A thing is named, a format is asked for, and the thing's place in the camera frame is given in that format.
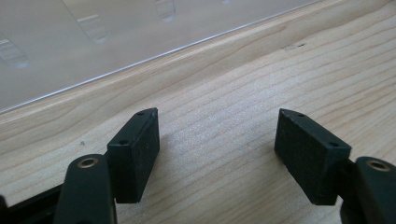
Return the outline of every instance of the black mount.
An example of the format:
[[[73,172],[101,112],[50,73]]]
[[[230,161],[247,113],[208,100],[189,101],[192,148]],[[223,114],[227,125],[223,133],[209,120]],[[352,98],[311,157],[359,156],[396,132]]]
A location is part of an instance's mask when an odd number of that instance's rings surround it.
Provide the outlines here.
[[[140,111],[107,144],[105,155],[72,161],[64,184],[7,207],[0,223],[117,223],[117,203],[138,203],[160,150],[158,110]]]
[[[344,202],[345,224],[396,223],[396,167],[376,158],[349,160],[351,147],[308,116],[280,109],[275,152],[316,205]]]

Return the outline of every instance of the clear plastic panel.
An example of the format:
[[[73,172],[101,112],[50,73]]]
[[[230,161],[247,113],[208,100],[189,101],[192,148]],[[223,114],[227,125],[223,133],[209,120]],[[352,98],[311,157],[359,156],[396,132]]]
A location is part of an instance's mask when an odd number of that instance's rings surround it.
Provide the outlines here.
[[[0,112],[318,0],[0,0]]]

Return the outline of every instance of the transparent acrylic sheet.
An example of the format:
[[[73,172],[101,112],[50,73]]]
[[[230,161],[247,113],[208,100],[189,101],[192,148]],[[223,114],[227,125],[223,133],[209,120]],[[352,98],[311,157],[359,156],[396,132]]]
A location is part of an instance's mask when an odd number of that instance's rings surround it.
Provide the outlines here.
[[[0,113],[318,0],[0,0]]]

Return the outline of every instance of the light wood tabletop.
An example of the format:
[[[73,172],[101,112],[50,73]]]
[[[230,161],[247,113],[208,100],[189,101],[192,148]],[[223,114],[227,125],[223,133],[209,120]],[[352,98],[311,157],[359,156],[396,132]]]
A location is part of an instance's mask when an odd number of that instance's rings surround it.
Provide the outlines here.
[[[158,107],[161,150],[119,223],[340,223],[274,153],[279,108],[396,163],[396,2],[323,0],[0,115],[0,194],[12,205],[104,153]]]

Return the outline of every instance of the wooden surface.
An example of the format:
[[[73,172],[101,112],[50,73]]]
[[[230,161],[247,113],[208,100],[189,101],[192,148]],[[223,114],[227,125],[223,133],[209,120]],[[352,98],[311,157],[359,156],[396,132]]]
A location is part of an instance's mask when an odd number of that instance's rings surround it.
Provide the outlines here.
[[[279,108],[396,163],[396,3],[323,0],[0,115],[0,193],[15,204],[160,111],[161,152],[120,223],[340,223],[273,149]]]

